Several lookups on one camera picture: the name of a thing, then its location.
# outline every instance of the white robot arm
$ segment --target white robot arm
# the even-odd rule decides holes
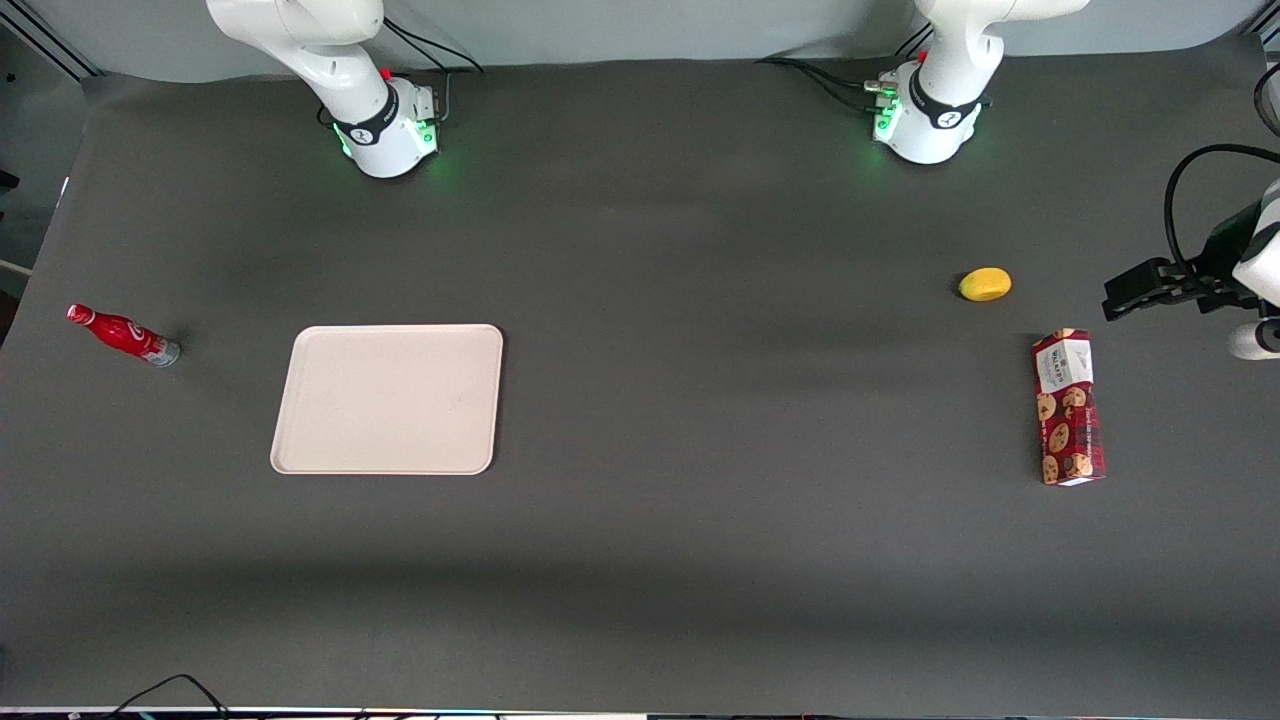
[[[343,151],[366,174],[401,176],[435,152],[431,88],[385,78],[358,45],[381,28],[381,0],[206,1],[223,33],[311,86],[333,115]]]
[[[1277,360],[1277,234],[1280,181],[1271,183],[1262,200],[1219,223],[1204,241],[1204,250],[1196,258],[1152,258],[1107,281],[1107,299],[1102,302],[1102,311],[1107,320],[1119,320],[1143,307],[1180,305],[1192,300],[1201,313],[1222,307],[1256,310],[1261,319],[1231,331],[1228,348],[1242,360]]]
[[[992,23],[1068,15],[1089,0],[915,0],[937,36],[928,59],[882,73],[867,90],[883,108],[872,137],[902,158],[924,165],[942,163],[973,136],[979,97],[1005,56],[1005,41],[987,32]]]
[[[1280,360],[1280,316],[1267,318],[1280,309],[1280,181],[1271,183],[1262,196],[1261,213],[1253,237],[1231,269],[1239,281],[1262,301],[1263,319],[1245,323],[1228,336],[1228,348],[1242,360]]]

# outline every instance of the lemon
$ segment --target lemon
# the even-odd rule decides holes
[[[1014,287],[1012,278],[1000,268],[978,268],[960,281],[960,295],[974,302],[1004,297]]]

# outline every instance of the red plastic bottle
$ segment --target red plastic bottle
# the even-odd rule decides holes
[[[77,304],[67,309],[67,319],[77,325],[84,325],[105,345],[141,357],[156,368],[173,365],[182,354],[177,342],[165,340],[120,315],[95,313],[92,307]]]

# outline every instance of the cookie picture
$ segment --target cookie picture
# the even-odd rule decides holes
[[[1057,401],[1053,400],[1052,395],[1042,392],[1036,396],[1036,413],[1039,415],[1041,423],[1052,418],[1055,410],[1057,410]]]
[[[1050,456],[1044,456],[1044,484],[1056,486],[1057,484],[1057,460]]]
[[[1093,461],[1083,452],[1073,452],[1062,460],[1068,478],[1087,478],[1093,474]]]
[[[1069,407],[1084,407],[1085,400],[1088,400],[1088,396],[1078,387],[1068,388],[1066,392],[1062,393],[1062,405]]]
[[[1053,432],[1048,436],[1048,451],[1050,452],[1062,452],[1066,448],[1066,441],[1071,437],[1071,428],[1066,423],[1059,423]]]

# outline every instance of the red cookie box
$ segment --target red cookie box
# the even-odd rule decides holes
[[[1105,478],[1089,333],[1062,328],[1032,352],[1044,484],[1069,487]]]

